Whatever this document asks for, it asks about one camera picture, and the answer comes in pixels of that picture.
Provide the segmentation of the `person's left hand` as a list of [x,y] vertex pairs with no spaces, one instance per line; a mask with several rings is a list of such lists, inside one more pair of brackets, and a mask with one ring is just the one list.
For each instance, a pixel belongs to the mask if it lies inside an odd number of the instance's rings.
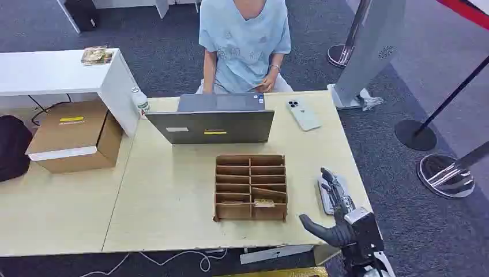
[[258,86],[255,87],[255,90],[259,93],[272,92],[278,74],[279,74],[279,72],[276,70],[276,68],[271,68],[271,70],[265,76],[265,78],[262,80],[262,82]]

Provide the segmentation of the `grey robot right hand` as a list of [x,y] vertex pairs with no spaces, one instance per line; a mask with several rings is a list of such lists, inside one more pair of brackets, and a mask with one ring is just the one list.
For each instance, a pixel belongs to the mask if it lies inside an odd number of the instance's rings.
[[321,176],[317,179],[319,196],[324,212],[334,217],[335,225],[323,227],[313,222],[306,214],[300,214],[299,220],[309,233],[331,246],[342,248],[354,244],[354,231],[344,216],[356,208],[355,204],[332,171],[324,167],[320,171]]

